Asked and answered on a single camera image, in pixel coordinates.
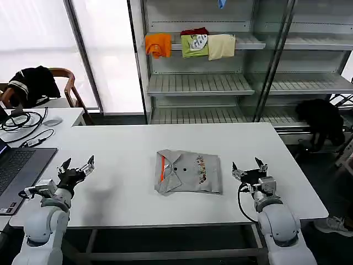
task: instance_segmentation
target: gray t-shirt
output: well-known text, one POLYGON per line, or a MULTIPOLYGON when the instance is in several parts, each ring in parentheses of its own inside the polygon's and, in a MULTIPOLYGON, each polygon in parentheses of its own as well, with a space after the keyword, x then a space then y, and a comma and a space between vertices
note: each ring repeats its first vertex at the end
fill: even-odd
POLYGON ((220 159, 203 153, 158 151, 154 188, 165 195, 171 192, 222 194, 220 159))

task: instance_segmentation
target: hanging clothes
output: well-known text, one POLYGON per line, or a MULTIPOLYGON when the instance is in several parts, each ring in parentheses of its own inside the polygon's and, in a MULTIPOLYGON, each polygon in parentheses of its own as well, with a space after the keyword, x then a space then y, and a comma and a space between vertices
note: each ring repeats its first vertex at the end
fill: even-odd
POLYGON ((236 37, 228 34, 208 36, 208 60, 233 57, 236 49, 236 37))
POLYGON ((227 0, 218 0, 218 6, 223 9, 226 5, 227 0))
POLYGON ((43 66, 17 72, 7 84, 5 91, 9 88, 15 92, 10 97, 10 104, 13 107, 21 103, 23 108, 29 109, 48 102, 50 98, 61 97, 52 73, 43 66))
POLYGON ((183 35, 209 35, 209 32, 205 27, 203 27, 203 28, 199 28, 199 29, 183 30, 180 33, 180 36, 183 36, 183 35))
POLYGON ((183 58, 208 55, 207 35, 181 36, 181 51, 183 58))
POLYGON ((152 54, 156 59, 170 57, 172 54, 172 36, 159 33, 146 36, 146 54, 152 54))

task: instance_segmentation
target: sneaker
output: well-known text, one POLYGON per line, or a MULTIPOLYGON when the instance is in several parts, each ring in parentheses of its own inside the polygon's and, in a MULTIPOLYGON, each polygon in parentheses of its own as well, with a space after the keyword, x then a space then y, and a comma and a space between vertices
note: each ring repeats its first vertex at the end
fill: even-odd
POLYGON ((314 221, 314 226, 322 233, 336 232, 346 237, 353 236, 353 231, 344 227, 344 218, 328 217, 326 219, 316 220, 314 221))

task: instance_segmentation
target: white curtain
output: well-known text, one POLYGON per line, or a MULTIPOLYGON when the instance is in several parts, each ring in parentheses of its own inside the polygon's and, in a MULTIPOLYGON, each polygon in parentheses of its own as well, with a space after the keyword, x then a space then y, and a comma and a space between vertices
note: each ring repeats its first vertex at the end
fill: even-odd
POLYGON ((105 113, 143 114, 126 0, 73 0, 105 113))
MULTIPOLYGON (((97 107, 62 0, 0 0, 0 83, 43 65, 71 70, 85 105, 97 107)), ((61 95, 65 78, 56 78, 61 95)))

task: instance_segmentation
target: metal shelf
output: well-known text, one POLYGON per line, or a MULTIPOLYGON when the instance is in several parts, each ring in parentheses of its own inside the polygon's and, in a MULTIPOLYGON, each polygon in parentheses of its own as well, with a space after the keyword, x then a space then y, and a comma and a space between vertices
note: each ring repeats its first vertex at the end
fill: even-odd
MULTIPOLYGON (((242 107, 245 115, 254 115, 253 107, 242 107)), ((260 122, 271 123, 275 128, 309 127, 307 123, 298 120, 295 106, 266 106, 260 122)))
MULTIPOLYGON (((181 51, 181 38, 180 33, 169 33, 172 35, 172 50, 181 51)), ((236 50, 262 50, 265 48, 266 44, 259 41, 250 33, 224 33, 236 36, 236 50)))
POLYGON ((152 124, 245 123, 251 122, 239 107, 157 108, 152 124))
MULTIPOLYGON (((262 89, 264 75, 249 75, 249 83, 262 89)), ((353 84, 337 73, 277 73, 270 95, 351 94, 353 84)))
MULTIPOLYGON (((274 37, 267 40, 268 47, 273 47, 274 44, 274 37)), ((353 37, 350 34, 290 34, 284 50, 351 51, 353 37)))
MULTIPOLYGON (((254 113, 254 107, 157 108, 152 124, 251 123, 254 113)), ((308 127, 298 120, 293 106, 267 106, 261 122, 272 123, 275 128, 308 127)))
POLYGON ((190 74, 152 75, 150 96, 246 96, 254 94, 243 75, 190 74))

